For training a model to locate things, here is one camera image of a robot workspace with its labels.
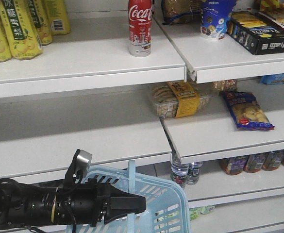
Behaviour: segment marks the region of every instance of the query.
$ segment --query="white shelf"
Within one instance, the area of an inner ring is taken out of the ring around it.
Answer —
[[[255,79],[239,82],[238,90],[253,92],[275,130],[238,130],[223,97],[213,97],[206,109],[193,116],[163,120],[182,163],[284,149],[284,85],[265,85]]]
[[[155,22],[151,55],[144,58],[129,54],[127,17],[70,22],[72,32],[54,36],[43,54],[0,63],[0,98],[185,78],[184,61]]]
[[[216,206],[191,221],[199,233],[284,233],[284,195]]]
[[[0,178],[64,178],[76,149],[92,163],[126,168],[170,160],[143,90],[0,104]]]
[[[198,83],[284,73],[284,53],[252,55],[228,35],[219,41],[203,38],[198,22],[163,25],[159,9],[155,18]]]
[[[170,162],[155,164],[158,177],[170,179]],[[274,171],[261,170],[230,176],[218,160],[207,161],[201,168],[199,181],[184,189],[190,208],[252,200],[284,194],[284,166]]]

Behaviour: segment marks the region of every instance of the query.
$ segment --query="cookie box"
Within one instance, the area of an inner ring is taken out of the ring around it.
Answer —
[[[227,34],[254,55],[284,52],[284,33],[250,12],[234,12]]]
[[[204,109],[210,98],[214,95],[212,85],[210,83],[195,84],[188,82],[199,96],[198,106],[195,112]],[[168,83],[152,83],[147,85],[149,99],[155,109],[157,115],[162,118],[177,117],[179,101]]]

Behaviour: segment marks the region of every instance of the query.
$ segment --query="plastic bottle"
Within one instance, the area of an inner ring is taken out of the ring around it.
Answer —
[[[182,188],[186,186],[189,164],[181,164],[177,159],[171,161],[171,180],[178,183]]]
[[[193,162],[189,164],[187,184],[194,185],[198,182],[200,177],[200,168],[202,167],[203,162]]]

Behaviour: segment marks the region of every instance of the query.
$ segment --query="bottled drink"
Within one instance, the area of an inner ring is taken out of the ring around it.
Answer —
[[[188,164],[181,164],[177,159],[171,161],[171,180],[185,188],[188,173]]]
[[[194,162],[189,164],[187,184],[194,185],[198,182],[200,177],[200,168],[202,167],[203,162]]]
[[[132,56],[145,57],[150,54],[150,30],[152,0],[129,0],[129,52]]]

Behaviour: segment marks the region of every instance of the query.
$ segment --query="red aluminum bottle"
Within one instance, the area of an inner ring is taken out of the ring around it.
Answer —
[[[129,52],[132,56],[145,57],[150,54],[150,30],[152,0],[129,0]]]

